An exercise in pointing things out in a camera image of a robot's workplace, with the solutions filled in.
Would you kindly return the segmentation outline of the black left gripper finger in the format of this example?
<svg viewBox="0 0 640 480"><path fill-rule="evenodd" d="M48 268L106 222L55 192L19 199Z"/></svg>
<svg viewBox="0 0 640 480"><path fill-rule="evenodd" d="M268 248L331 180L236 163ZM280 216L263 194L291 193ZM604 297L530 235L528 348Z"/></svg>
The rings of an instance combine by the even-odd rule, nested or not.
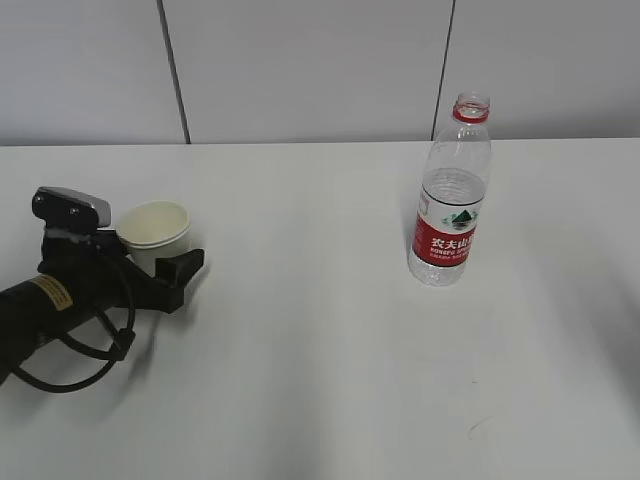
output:
<svg viewBox="0 0 640 480"><path fill-rule="evenodd" d="M154 307L156 311L173 313L185 303L185 289L203 268L205 251L193 249L171 258L155 261Z"/></svg>
<svg viewBox="0 0 640 480"><path fill-rule="evenodd" d="M107 255L128 255L126 245L119 239L115 230L98 230L94 234L95 248Z"/></svg>

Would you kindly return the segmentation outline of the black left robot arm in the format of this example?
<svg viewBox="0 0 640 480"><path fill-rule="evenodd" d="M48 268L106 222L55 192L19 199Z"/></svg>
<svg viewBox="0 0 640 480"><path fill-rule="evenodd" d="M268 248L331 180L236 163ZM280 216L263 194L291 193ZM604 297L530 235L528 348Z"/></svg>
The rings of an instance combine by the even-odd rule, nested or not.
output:
<svg viewBox="0 0 640 480"><path fill-rule="evenodd" d="M204 259L201 249L163 256L149 276L112 230L79 241L45 235L37 276L1 293L1 376L56 394L95 384L129 353L137 311L170 314L182 307L185 288ZM75 383L40 380L22 365L52 341L104 364Z"/></svg>

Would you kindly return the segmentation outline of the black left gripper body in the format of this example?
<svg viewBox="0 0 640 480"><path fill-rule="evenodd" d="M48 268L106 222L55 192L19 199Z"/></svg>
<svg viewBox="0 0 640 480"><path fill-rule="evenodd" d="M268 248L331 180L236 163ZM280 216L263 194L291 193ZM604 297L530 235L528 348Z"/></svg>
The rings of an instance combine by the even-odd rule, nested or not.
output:
<svg viewBox="0 0 640 480"><path fill-rule="evenodd" d="M154 281L127 255L107 255L95 248L94 235L79 240L45 237L39 272L58 280L69 292L72 306L61 315L65 325L80 325L99 310L152 310Z"/></svg>

